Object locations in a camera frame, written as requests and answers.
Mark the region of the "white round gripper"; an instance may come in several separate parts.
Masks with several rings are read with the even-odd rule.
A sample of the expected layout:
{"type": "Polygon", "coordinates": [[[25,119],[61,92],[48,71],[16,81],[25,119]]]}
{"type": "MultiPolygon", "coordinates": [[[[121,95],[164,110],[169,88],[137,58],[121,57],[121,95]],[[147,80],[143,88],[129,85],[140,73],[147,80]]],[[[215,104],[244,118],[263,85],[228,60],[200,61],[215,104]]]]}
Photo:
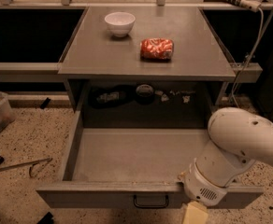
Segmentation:
{"type": "Polygon", "coordinates": [[[217,205],[227,194],[227,188],[215,186],[199,171],[196,160],[179,174],[185,194],[191,202],[185,206],[182,224],[206,224],[208,220],[207,207],[217,205]]]}

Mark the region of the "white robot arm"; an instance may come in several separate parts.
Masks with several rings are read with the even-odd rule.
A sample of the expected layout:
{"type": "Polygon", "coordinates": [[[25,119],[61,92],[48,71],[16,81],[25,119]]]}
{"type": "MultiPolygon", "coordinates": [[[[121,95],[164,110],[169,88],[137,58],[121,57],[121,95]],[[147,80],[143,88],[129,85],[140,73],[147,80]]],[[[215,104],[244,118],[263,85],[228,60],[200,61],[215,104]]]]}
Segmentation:
{"type": "Polygon", "coordinates": [[[273,123],[266,118],[240,108],[221,108],[208,120],[208,136],[201,154],[179,175],[190,198],[182,224],[206,224],[208,209],[257,161],[273,167],[273,123]]]}

